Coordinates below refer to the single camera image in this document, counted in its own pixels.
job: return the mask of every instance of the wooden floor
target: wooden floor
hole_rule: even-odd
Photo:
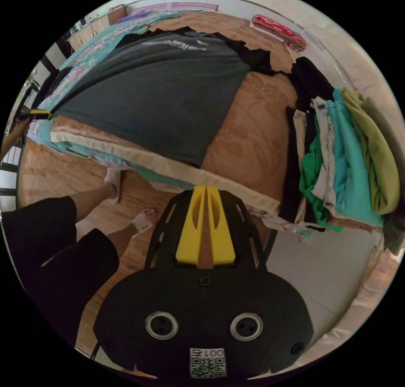
[[[18,207],[24,207],[47,197],[61,197],[75,192],[96,188],[103,183],[106,168],[90,159],[60,155],[31,140],[27,140],[21,159],[18,183]],[[161,214],[173,193],[155,190],[150,183],[134,171],[123,173],[121,201],[111,205],[102,202],[91,214],[76,224],[78,238],[98,228],[105,234],[124,228],[136,213],[147,207],[158,209]],[[262,242],[269,230],[257,217],[253,217]],[[76,347],[90,355],[96,345],[93,324],[100,305],[117,282],[141,270],[145,261],[152,231],[131,241],[121,258],[118,271],[97,291],[87,304],[78,332]]]

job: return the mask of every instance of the slipper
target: slipper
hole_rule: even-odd
[[[119,196],[121,194],[120,187],[121,187],[121,170],[116,169],[109,169],[107,168],[107,175],[104,179],[104,183],[111,183],[114,185],[117,196],[115,198],[110,198],[108,201],[111,204],[117,204],[119,200]]]
[[[135,225],[135,228],[138,230],[138,233],[135,234],[132,238],[143,234],[146,231],[149,231],[156,224],[156,211],[154,208],[146,208],[139,212],[136,217],[131,221]]]

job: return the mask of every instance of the mattress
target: mattress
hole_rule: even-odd
[[[243,40],[250,49],[270,50],[274,70],[291,70],[293,60],[285,45],[252,31],[244,19],[214,12],[184,14],[156,23],[150,29],[173,30],[183,26]],[[208,148],[201,169],[161,157],[137,144],[63,116],[54,120],[51,141],[73,142],[112,153],[152,168],[160,175],[195,185],[216,185],[232,191],[253,208],[277,214],[287,167],[289,128],[285,109],[286,106],[294,107],[296,99],[295,89],[286,76],[249,72]]]

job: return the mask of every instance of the turquoise shirt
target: turquoise shirt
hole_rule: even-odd
[[[335,209],[347,218],[382,226],[383,218],[371,206],[367,166],[359,136],[354,129],[352,118],[346,108],[340,87],[333,92],[335,102],[328,101],[328,114],[335,130]]]

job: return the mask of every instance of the stack of folded clothes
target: stack of folded clothes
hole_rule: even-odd
[[[250,26],[284,42],[296,51],[305,49],[305,41],[299,34],[266,16],[255,15],[250,22]]]

